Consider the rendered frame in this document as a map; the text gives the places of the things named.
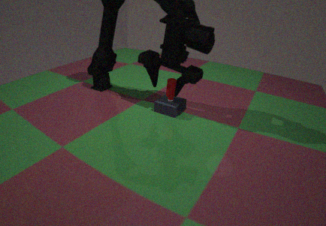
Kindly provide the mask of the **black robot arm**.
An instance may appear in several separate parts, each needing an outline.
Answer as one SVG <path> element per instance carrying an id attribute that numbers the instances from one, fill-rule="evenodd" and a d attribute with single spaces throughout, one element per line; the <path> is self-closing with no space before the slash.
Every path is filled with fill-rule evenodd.
<path id="1" fill-rule="evenodd" d="M 117 55 L 113 52 L 113 35 L 116 18 L 125 0 L 101 0 L 104 6 L 98 49 L 93 53 L 88 74 L 92 75 L 93 87 L 103 92 L 113 87 L 109 73 L 113 71 Z M 154 0 L 167 13 L 159 20 L 166 23 L 164 41 L 173 45 L 185 44 L 188 48 L 209 54 L 215 43 L 214 28 L 200 24 L 194 0 Z M 188 17 L 188 19 L 186 19 Z"/>

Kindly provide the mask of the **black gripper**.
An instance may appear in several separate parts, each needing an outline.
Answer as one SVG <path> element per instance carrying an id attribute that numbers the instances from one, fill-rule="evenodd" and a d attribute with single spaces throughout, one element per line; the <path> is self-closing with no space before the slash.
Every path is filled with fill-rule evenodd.
<path id="1" fill-rule="evenodd" d="M 177 79 L 175 97 L 185 84 L 196 84 L 202 78 L 204 74 L 202 69 L 192 65 L 190 67 L 180 65 L 182 63 L 183 50 L 186 48 L 184 44 L 173 45 L 164 41 L 160 48 L 162 49 L 161 58 L 159 58 L 159 53 L 152 50 L 144 51 L 138 56 L 138 63 L 143 64 L 146 68 L 153 87 L 157 85 L 158 70 L 161 65 L 182 73 L 182 76 Z"/>

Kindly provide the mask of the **dark red cylinder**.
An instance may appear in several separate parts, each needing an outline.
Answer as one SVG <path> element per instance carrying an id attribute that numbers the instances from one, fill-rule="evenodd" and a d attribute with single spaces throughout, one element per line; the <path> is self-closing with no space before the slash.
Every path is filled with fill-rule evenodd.
<path id="1" fill-rule="evenodd" d="M 168 84 L 167 84 L 167 91 L 166 91 L 166 96 L 169 98 L 174 98 L 174 93 L 175 93 L 175 88 L 176 88 L 177 80 L 174 78 L 169 78 L 168 79 Z"/>

